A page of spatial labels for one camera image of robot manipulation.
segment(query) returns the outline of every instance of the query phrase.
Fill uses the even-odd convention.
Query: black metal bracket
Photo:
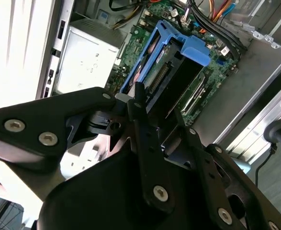
[[[115,104],[115,97],[96,87],[1,108],[0,159],[31,170],[52,171],[67,148],[95,138],[86,127],[79,129],[86,116],[94,111],[110,111]],[[21,131],[9,131],[6,122],[13,119],[20,122],[10,125],[14,128],[22,124]],[[39,136],[45,132],[55,135],[55,145],[40,142]]]

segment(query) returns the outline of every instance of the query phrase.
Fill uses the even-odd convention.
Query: motherboard
[[[119,91],[159,20],[168,21],[182,34],[197,36],[210,49],[210,64],[193,80],[178,104],[186,125],[191,125],[222,86],[222,82],[238,71],[237,60],[232,59],[227,47],[217,37],[209,32],[200,33],[201,28],[194,23],[194,18],[184,18],[184,11],[171,1],[149,3],[144,8],[137,25],[131,30],[132,36],[123,50],[120,64],[114,66],[106,88],[112,93]]]

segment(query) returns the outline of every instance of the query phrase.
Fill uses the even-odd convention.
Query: metal bracket
[[[164,156],[159,145],[157,130],[149,125],[144,106],[143,84],[135,91],[138,101],[129,100],[127,109],[135,131],[131,138],[132,152],[138,156],[142,192],[145,202],[157,210],[170,214],[174,209],[174,195],[167,173]]]
[[[79,129],[86,115],[111,110],[115,104],[113,96],[96,87],[2,108],[0,159],[30,170],[52,171],[68,146],[89,138],[86,127]],[[78,139],[68,144],[75,135]]]
[[[271,44],[271,47],[273,49],[281,48],[281,45],[274,42],[274,38],[268,34],[261,34],[260,32],[256,31],[254,26],[251,26],[246,23],[240,23],[236,24],[237,26],[240,26],[244,31],[247,31],[252,35],[253,39],[257,39],[259,41],[265,42],[267,44]]]

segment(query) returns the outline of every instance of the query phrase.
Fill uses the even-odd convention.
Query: silver screw
[[[6,121],[4,127],[10,132],[18,133],[25,129],[25,124],[20,120],[12,119]]]
[[[190,128],[189,131],[190,131],[191,134],[194,134],[194,135],[197,134],[196,131],[194,131],[192,128]]]
[[[57,136],[54,133],[44,132],[39,135],[39,141],[46,146],[54,146],[58,142]]]
[[[228,225],[231,225],[233,223],[231,215],[224,208],[219,208],[218,214],[224,223]]]
[[[111,98],[110,95],[108,95],[107,93],[104,93],[103,97],[105,97],[106,99],[110,99]]]
[[[153,193],[154,196],[161,202],[166,202],[168,200],[168,193],[162,186],[156,185],[153,188]]]
[[[141,105],[138,103],[134,103],[135,106],[137,106],[138,108],[141,108]]]
[[[279,228],[276,227],[276,225],[275,225],[273,222],[271,222],[271,221],[269,221],[269,226],[270,226],[270,228],[271,228],[272,230],[279,230]]]
[[[217,150],[217,152],[222,153],[221,148],[219,148],[218,146],[216,146],[215,149]]]

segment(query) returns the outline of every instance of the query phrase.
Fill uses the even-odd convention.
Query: green circuit board
[[[170,1],[162,1],[154,4],[150,4],[145,11],[149,11],[151,14],[159,17],[161,20],[166,20],[170,22],[177,29],[180,29],[177,18],[174,20],[171,17],[170,9],[173,4]],[[184,12],[180,8],[176,8],[179,16],[181,17]],[[144,21],[146,14],[143,13],[137,25],[131,31],[131,39],[128,45],[123,51],[122,60],[120,65],[116,68],[115,74],[110,76],[106,88],[113,93],[116,93],[121,88],[127,75],[136,63],[139,55],[143,51],[147,41],[150,38],[151,33],[141,25],[141,21]],[[204,106],[209,103],[213,94],[222,86],[222,82],[233,72],[236,72],[238,68],[236,67],[236,61],[232,60],[229,56],[222,56],[220,47],[218,46],[218,38],[210,33],[201,34],[199,33],[199,27],[190,27],[191,23],[194,22],[194,18],[191,16],[187,23],[183,23],[183,30],[180,31],[185,35],[195,35],[198,38],[206,42],[207,47],[210,49],[211,62],[207,67],[204,67],[198,75],[198,81],[205,78],[203,82],[202,89],[198,94],[195,95],[196,90],[199,86],[197,81],[190,84],[188,90],[185,92],[181,98],[178,107],[183,109],[186,107],[187,102],[192,96],[196,100],[193,100],[194,107],[189,112],[184,112],[182,110],[182,115],[185,120],[186,125],[191,125],[197,116],[200,114]]]

